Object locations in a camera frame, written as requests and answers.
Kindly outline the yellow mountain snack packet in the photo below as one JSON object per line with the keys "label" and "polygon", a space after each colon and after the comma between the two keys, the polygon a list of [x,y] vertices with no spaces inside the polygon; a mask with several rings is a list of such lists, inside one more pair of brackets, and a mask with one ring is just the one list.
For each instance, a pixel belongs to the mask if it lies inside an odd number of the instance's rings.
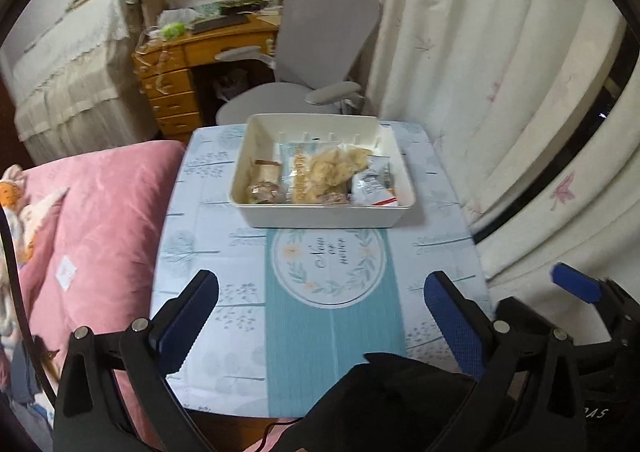
{"label": "yellow mountain snack packet", "polygon": [[291,148],[291,155],[288,158],[290,171],[290,199],[293,204],[316,204],[318,203],[318,193],[314,182],[311,180],[311,159],[317,152],[314,143],[297,143]]}

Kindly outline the lace covered cabinet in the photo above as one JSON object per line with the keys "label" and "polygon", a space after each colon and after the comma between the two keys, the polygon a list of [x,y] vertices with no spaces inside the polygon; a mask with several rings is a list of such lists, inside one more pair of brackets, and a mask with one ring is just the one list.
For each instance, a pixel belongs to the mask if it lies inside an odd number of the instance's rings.
{"label": "lace covered cabinet", "polygon": [[132,58],[142,30],[136,0],[88,0],[15,63],[14,125],[37,165],[154,138]]}

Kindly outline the light blue snack packet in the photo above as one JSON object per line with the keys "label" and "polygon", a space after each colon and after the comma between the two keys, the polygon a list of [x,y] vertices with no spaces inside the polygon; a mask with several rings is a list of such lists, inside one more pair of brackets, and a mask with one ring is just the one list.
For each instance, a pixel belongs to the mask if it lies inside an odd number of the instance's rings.
{"label": "light blue snack packet", "polygon": [[296,142],[281,142],[279,154],[281,160],[281,180],[288,188],[292,186],[297,174],[295,159],[299,152],[299,144]]}

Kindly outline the leaf pattern tablecloth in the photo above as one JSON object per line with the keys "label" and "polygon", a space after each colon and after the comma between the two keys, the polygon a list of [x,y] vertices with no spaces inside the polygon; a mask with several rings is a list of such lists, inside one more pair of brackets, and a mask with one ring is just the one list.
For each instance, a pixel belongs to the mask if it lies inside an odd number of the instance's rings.
{"label": "leaf pattern tablecloth", "polygon": [[416,202],[390,229],[262,230],[228,198],[244,129],[194,132],[157,257],[152,305],[200,270],[219,298],[171,388],[188,409],[257,417],[305,414],[368,352],[456,362],[424,305],[442,270],[489,310],[484,273],[425,131],[393,123]]}

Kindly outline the wooden desk with drawers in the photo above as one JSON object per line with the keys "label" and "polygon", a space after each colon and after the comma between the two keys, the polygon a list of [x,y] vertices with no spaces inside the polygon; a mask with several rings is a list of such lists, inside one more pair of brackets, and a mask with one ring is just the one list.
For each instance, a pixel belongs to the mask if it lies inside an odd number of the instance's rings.
{"label": "wooden desk with drawers", "polygon": [[170,42],[145,40],[131,53],[142,94],[162,135],[187,142],[204,125],[193,70],[215,64],[216,56],[233,48],[258,46],[268,53],[279,25],[257,16],[243,24],[200,34],[186,34]]}

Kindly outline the pink quilt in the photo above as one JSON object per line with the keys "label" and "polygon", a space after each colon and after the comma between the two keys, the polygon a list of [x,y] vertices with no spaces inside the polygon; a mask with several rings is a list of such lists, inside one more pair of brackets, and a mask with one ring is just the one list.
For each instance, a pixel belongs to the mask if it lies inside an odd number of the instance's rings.
{"label": "pink quilt", "polygon": [[32,259],[20,271],[29,328],[56,372],[76,328],[114,333],[149,314],[160,234],[183,154],[178,141],[149,141],[26,172],[29,205],[64,194],[44,216]]}

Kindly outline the green tissue pack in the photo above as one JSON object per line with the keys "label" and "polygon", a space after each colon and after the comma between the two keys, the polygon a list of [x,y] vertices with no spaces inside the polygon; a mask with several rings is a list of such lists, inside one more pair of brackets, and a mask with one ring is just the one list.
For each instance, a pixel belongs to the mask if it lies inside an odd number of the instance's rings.
{"label": "green tissue pack", "polygon": [[188,29],[183,22],[172,22],[165,24],[160,28],[160,37],[164,42],[171,42],[181,36],[185,35]]}

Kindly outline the white red snack bag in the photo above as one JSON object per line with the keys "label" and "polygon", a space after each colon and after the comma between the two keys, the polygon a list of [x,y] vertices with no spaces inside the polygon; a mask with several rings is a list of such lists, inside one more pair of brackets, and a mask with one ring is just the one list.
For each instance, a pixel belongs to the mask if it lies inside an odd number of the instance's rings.
{"label": "white red snack bag", "polygon": [[372,155],[367,158],[367,167],[352,177],[350,184],[352,202],[361,206],[397,206],[393,191],[393,178],[388,156]]}

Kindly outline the grey office chair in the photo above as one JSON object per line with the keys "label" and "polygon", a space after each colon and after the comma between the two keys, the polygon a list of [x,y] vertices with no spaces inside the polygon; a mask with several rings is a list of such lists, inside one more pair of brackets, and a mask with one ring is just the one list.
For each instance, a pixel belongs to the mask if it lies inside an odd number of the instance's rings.
{"label": "grey office chair", "polygon": [[219,62],[262,62],[274,76],[222,106],[216,123],[244,124],[255,114],[359,113],[363,90],[349,74],[381,14],[378,0],[284,0],[273,56],[257,46],[216,55]]}

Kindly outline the clear bag yellow crackers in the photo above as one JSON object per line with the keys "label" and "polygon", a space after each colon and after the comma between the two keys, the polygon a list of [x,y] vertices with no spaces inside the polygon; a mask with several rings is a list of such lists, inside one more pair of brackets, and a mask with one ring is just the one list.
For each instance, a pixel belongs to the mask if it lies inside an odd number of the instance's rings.
{"label": "clear bag yellow crackers", "polygon": [[318,198],[341,189],[357,172],[367,167],[367,158],[372,155],[370,149],[344,144],[314,154],[310,176],[316,186]]}

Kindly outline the white floral curtain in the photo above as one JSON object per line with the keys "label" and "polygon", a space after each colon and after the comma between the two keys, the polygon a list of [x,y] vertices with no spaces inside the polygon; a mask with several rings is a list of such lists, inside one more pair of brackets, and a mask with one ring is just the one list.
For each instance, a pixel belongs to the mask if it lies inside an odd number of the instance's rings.
{"label": "white floral curtain", "polygon": [[608,338],[553,285],[559,262],[639,290],[639,81],[559,175],[517,208],[577,131],[620,53],[612,0],[379,0],[361,62],[368,110],[422,125],[456,192],[490,294],[580,344]]}

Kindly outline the brown pastry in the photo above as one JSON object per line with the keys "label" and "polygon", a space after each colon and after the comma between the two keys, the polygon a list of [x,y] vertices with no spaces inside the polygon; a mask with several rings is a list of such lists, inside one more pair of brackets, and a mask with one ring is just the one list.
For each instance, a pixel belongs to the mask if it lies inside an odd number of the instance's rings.
{"label": "brown pastry", "polygon": [[259,181],[247,187],[246,200],[248,204],[282,204],[286,194],[275,182]]}

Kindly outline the white plastic storage bin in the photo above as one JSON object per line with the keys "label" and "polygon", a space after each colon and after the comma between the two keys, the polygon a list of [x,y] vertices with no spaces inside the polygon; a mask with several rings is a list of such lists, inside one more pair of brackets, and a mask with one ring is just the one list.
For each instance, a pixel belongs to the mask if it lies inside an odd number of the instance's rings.
{"label": "white plastic storage bin", "polygon": [[390,228],[416,192],[376,118],[280,113],[247,121],[229,200],[254,228]]}

